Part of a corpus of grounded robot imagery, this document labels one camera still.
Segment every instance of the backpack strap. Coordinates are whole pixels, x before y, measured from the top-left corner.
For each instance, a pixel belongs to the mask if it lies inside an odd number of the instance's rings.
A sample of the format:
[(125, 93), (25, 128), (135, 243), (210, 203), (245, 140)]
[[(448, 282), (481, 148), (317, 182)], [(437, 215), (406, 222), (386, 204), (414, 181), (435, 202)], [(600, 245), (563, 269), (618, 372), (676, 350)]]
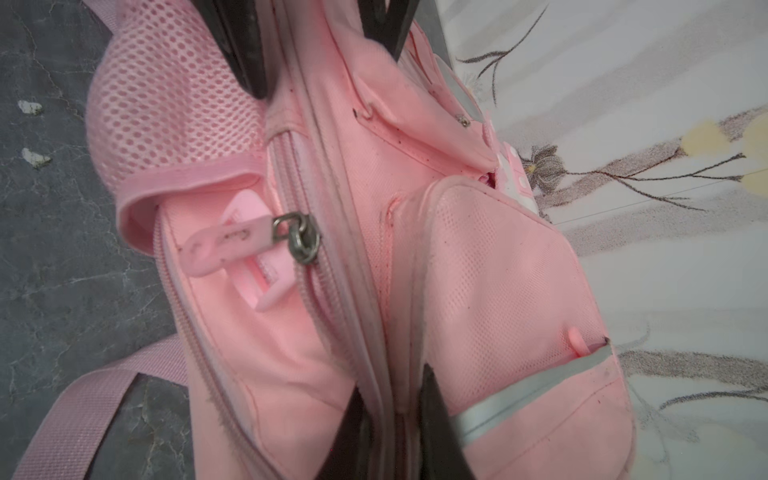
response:
[(118, 29), (118, 0), (84, 0), (97, 17), (115, 33)]
[(75, 380), (54, 403), (13, 480), (82, 480), (138, 373), (187, 385), (178, 334)]

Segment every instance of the painted flower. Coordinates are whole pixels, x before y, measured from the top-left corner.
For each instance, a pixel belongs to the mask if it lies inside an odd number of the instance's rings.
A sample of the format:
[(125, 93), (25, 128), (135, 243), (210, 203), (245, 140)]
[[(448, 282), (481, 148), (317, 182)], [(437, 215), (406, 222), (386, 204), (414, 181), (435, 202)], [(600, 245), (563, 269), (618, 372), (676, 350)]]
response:
[(538, 186), (544, 194), (550, 194), (557, 189), (567, 173), (563, 159), (555, 155), (557, 150), (557, 145), (534, 146), (531, 149), (531, 159), (521, 159), (531, 189)]

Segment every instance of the pink plastic buckle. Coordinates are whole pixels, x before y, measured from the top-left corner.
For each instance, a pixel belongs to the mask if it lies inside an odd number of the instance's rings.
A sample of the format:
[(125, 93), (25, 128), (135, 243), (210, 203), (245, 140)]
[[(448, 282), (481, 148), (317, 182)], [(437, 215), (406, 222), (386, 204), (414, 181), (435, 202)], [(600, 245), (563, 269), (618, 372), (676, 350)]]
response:
[[(224, 210), (221, 223), (230, 225), (264, 216), (272, 217), (272, 212), (261, 197), (252, 190), (243, 190)], [(237, 292), (257, 312), (269, 309), (296, 283), (293, 258), (285, 243), (229, 263), (224, 269)]]
[(206, 276), (224, 268), (251, 308), (269, 309), (296, 283), (286, 244), (273, 243), (272, 212), (256, 192), (243, 190), (224, 210), (220, 222), (184, 243), (182, 271)]

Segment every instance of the zipper seam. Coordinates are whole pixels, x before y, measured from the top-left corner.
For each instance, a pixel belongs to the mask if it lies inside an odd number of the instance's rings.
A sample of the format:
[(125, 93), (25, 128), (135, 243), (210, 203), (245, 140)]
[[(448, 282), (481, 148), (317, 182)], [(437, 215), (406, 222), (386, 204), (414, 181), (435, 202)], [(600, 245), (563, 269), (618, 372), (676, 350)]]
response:
[(214, 404), (214, 408), (219, 414), (221, 424), (228, 434), (227, 437), (230, 441), (236, 444), (236, 451), (242, 452), (250, 457), (249, 460), (251, 461), (251, 464), (258, 470), (259, 474), (274, 480), (283, 480), (283, 476), (275, 470), (269, 460), (267, 460), (262, 452), (253, 444), (253, 441), (243, 431), (239, 422), (235, 419), (232, 407), (227, 401), (227, 397), (223, 394), (223, 389), (216, 378), (213, 367), (210, 365), (210, 362), (203, 351), (200, 339), (194, 332), (194, 327), (187, 314), (187, 310), (181, 303), (175, 283), (170, 275), (163, 239), (162, 223), (160, 215), (158, 215), (154, 233), (154, 253), (157, 270), (160, 274), (161, 282), (163, 283), (171, 309), (174, 311), (179, 335), (189, 348), (192, 360), (200, 371), (200, 376), (203, 378), (203, 382), (210, 393), (210, 400)]
[[(279, 184), (281, 197), (285, 203), (286, 209), (297, 209), (300, 211), (306, 211), (308, 214), (312, 214), (310, 208), (310, 201), (307, 197), (308, 189), (305, 187), (303, 177), (306, 175), (303, 173), (302, 165), (300, 165), (300, 155), (296, 152), (293, 135), (295, 132), (286, 132), (279, 137), (273, 139), (273, 142), (277, 141), (276, 150), (280, 155), (282, 161), (274, 162), (275, 177)], [(329, 255), (326, 249), (326, 245), (321, 241), (317, 261), (313, 265), (308, 265), (305, 268), (299, 268), (297, 275), (297, 284), (302, 294), (302, 300), (308, 306), (307, 309), (310, 314), (314, 316), (319, 314), (319, 318), (315, 320), (323, 325), (329, 331), (338, 332), (337, 339), (341, 339), (341, 342), (336, 342), (336, 345), (342, 348), (342, 352), (345, 353), (345, 357), (349, 361), (353, 361), (357, 365), (357, 370), (360, 373), (358, 376), (358, 383), (365, 385), (367, 382), (368, 388), (372, 389), (378, 397), (378, 405), (374, 405), (380, 409), (379, 417), (383, 422), (386, 422), (386, 407), (382, 390), (378, 381), (376, 380), (375, 369), (372, 365), (372, 355), (368, 349), (366, 343), (366, 334), (363, 332), (362, 326), (358, 325), (355, 328), (354, 325), (350, 325), (349, 321), (337, 322), (341, 325), (340, 329), (330, 329), (329, 326), (333, 326), (333, 323), (328, 319), (331, 318), (332, 313), (325, 313), (321, 302), (315, 300), (318, 295), (323, 295), (330, 303), (331, 310), (341, 312), (343, 318), (357, 317), (356, 313), (349, 315), (349, 309), (345, 308), (343, 304), (343, 298), (341, 296), (341, 289), (337, 286), (338, 281), (336, 279), (335, 270), (331, 267)], [(321, 285), (321, 291), (316, 291), (316, 283), (313, 278), (317, 278), (317, 283)], [(354, 355), (350, 350), (349, 345), (353, 343), (351, 336), (359, 337), (358, 343), (362, 353), (360, 355)]]
[[(293, 199), (289, 197), (297, 195), (295, 191), (296, 185), (291, 180), (294, 176), (298, 177), (297, 180), (300, 181), (302, 187), (310, 187), (304, 188), (303, 192), (303, 200), (307, 203), (304, 205), (307, 207), (306, 213), (315, 214), (314, 217), (318, 220), (321, 227), (323, 227), (323, 223), (327, 223), (327, 217), (331, 217), (331, 221), (338, 222), (338, 224), (333, 223), (330, 226), (338, 229), (340, 235), (359, 232), (359, 225), (351, 221), (352, 214), (349, 212), (350, 209), (354, 211), (354, 206), (343, 204), (342, 202), (341, 196), (346, 192), (333, 190), (337, 181), (341, 183), (339, 188), (343, 187), (343, 182), (347, 181), (346, 174), (343, 171), (336, 171), (326, 152), (326, 145), (324, 144), (326, 139), (323, 137), (319, 124), (321, 119), (317, 117), (318, 111), (314, 108), (315, 105), (313, 104), (316, 101), (313, 102), (310, 95), (307, 75), (302, 70), (303, 63), (300, 61), (299, 52), (296, 50), (296, 19), (290, 15), (290, 10), (284, 0), (273, 0), (273, 7), (275, 8), (273, 16), (276, 21), (278, 35), (282, 39), (280, 43), (283, 49), (283, 57), (288, 73), (294, 82), (294, 88), (297, 92), (297, 104), (306, 124), (308, 134), (306, 137), (310, 140), (310, 149), (312, 149), (310, 153), (316, 157), (312, 164), (309, 163), (309, 160), (299, 164), (298, 156), (294, 156), (294, 165), (292, 167), (282, 164), (275, 165), (274, 170), (276, 172), (278, 191), (284, 200), (288, 200), (286, 204), (291, 204)], [(313, 177), (317, 176), (319, 181), (313, 182), (313, 184), (308, 186), (304, 185), (301, 182), (302, 177), (308, 174), (312, 174)], [(319, 215), (319, 211), (312, 212), (309, 210), (308, 200), (310, 199), (307, 197), (312, 197), (311, 200), (320, 202), (321, 205), (325, 204), (323, 207), (327, 207), (327, 210), (323, 209), (322, 212), (326, 215)], [(347, 245), (344, 243), (345, 238), (342, 237), (335, 238), (334, 240), (341, 242), (341, 245), (334, 243), (329, 247), (328, 244), (321, 243), (316, 265), (305, 270), (306, 276), (298, 276), (297, 283), (300, 287), (304, 284), (302, 288), (306, 289), (304, 291), (307, 293), (317, 295), (315, 289), (320, 289), (320, 293), (324, 293), (322, 298), (327, 301), (329, 308), (332, 310), (329, 314), (334, 315), (334, 318), (339, 317), (336, 324), (339, 326), (339, 331), (342, 335), (338, 337), (338, 340), (342, 341), (343, 344), (341, 346), (348, 352), (348, 360), (353, 361), (351, 366), (358, 373), (357, 381), (361, 392), (368, 392), (366, 397), (368, 397), (369, 404), (366, 407), (371, 413), (374, 424), (373, 450), (369, 474), (373, 477), (372, 480), (378, 480), (379, 478), (388, 480), (385, 477), (392, 476), (391, 464), (394, 460), (394, 412), (392, 409), (393, 398), (386, 355), (386, 341), (383, 332), (384, 325), (381, 323), (382, 319), (376, 296), (376, 286), (372, 283), (371, 275), (365, 270), (364, 266), (355, 266), (353, 264), (350, 267), (350, 269), (357, 269), (352, 270), (352, 272), (358, 273), (359, 279), (352, 278), (354, 275), (349, 276), (345, 271), (346, 264), (354, 260), (369, 267), (364, 245), (355, 240), (351, 240), (350, 245)], [(344, 247), (344, 251), (339, 251), (339, 247)], [(340, 257), (347, 254), (349, 258), (343, 259)], [(311, 281), (313, 279), (317, 279), (318, 282), (314, 283)], [(366, 284), (370, 282), (370, 284), (361, 286), (353, 281), (363, 281)], [(315, 303), (311, 298), (307, 299), (304, 296), (303, 300)], [(322, 310), (323, 305), (318, 304), (318, 307), (319, 310)], [(363, 320), (370, 322), (371, 319), (377, 322), (378, 325), (365, 325), (363, 323)]]

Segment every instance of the yellow flower petal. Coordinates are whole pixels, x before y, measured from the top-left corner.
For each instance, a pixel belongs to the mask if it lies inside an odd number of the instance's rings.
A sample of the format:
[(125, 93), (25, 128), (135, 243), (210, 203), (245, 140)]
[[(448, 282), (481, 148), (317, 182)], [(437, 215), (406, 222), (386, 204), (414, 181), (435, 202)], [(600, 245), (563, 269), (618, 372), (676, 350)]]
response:
[(768, 163), (768, 113), (755, 118), (744, 130), (744, 155)]
[(690, 157), (725, 154), (728, 152), (728, 144), (728, 137), (711, 120), (705, 120), (691, 128), (680, 142), (680, 146)]
[(751, 194), (768, 197), (768, 170), (744, 175), (744, 178), (741, 179), (741, 184)]

